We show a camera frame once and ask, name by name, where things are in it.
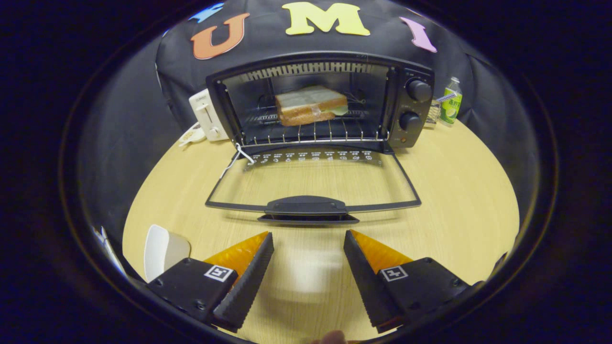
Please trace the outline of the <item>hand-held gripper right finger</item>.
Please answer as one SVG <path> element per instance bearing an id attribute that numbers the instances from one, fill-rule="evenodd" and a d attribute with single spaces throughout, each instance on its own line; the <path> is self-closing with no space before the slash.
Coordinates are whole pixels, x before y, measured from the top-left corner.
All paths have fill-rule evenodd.
<path id="1" fill-rule="evenodd" d="M 354 229 L 343 250 L 370 323 L 378 333 L 422 326 L 447 315 L 476 292 L 431 257 L 411 259 Z"/>

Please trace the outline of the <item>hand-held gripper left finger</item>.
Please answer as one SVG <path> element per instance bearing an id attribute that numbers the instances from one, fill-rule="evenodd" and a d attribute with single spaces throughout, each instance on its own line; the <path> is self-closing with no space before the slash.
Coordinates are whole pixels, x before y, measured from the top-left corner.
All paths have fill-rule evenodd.
<path id="1" fill-rule="evenodd" d="M 273 251 L 273 234 L 262 232 L 206 260 L 184 258 L 147 288 L 198 322 L 235 333 L 245 322 Z"/>

